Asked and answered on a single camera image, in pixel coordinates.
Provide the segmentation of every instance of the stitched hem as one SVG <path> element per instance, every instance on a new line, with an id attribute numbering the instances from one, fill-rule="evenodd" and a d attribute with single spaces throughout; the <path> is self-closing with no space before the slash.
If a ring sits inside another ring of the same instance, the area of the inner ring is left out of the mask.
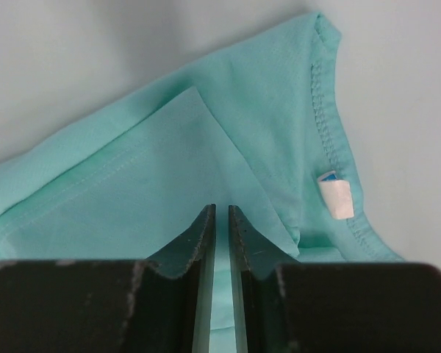
<path id="1" fill-rule="evenodd" d="M 330 165 L 340 178 L 348 180 L 351 184 L 355 216 L 346 220 L 346 224 L 363 252 L 373 260 L 402 260 L 382 242 L 369 224 L 363 210 L 361 184 L 341 124 L 334 94 L 334 75 L 340 33 L 320 14 L 317 17 L 315 29 L 318 40 L 313 54 L 318 59 L 311 67 L 312 106 L 323 149 Z"/>

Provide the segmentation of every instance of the gray background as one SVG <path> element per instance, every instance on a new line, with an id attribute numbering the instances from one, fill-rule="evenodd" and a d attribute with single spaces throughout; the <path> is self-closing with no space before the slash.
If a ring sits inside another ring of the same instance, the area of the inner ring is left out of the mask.
<path id="1" fill-rule="evenodd" d="M 337 104 L 371 223 L 441 268 L 441 0 L 0 0 L 0 160 L 310 10 L 343 34 Z"/>

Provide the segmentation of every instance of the garment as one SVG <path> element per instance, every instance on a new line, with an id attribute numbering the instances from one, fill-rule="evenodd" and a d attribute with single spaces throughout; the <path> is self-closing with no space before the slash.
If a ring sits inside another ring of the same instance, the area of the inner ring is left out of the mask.
<path id="1" fill-rule="evenodd" d="M 363 212 L 334 102 L 339 39 L 320 13 L 294 18 L 0 165 L 0 258 L 147 257 L 216 203 L 211 352 L 234 352 L 229 204 L 299 260 L 400 260 Z M 350 183 L 353 218 L 326 208 L 329 171 Z"/>

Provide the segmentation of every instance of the teal cloth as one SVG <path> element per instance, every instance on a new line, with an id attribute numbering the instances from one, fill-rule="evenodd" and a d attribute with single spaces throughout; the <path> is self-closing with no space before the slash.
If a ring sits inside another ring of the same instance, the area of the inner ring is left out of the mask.
<path id="1" fill-rule="evenodd" d="M 147 257 L 218 206 L 211 352 L 234 352 L 227 207 L 301 261 L 399 261 L 363 212 L 319 13 L 210 54 L 0 165 L 0 258 Z M 316 179 L 348 180 L 334 220 Z"/>

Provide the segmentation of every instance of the clothing label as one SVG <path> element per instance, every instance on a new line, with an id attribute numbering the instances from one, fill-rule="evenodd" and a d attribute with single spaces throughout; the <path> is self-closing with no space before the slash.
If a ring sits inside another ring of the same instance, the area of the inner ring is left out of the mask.
<path id="1" fill-rule="evenodd" d="M 336 172 L 330 171 L 318 178 L 318 186 L 333 218 L 354 217 L 353 197 L 349 182 L 338 179 Z"/>

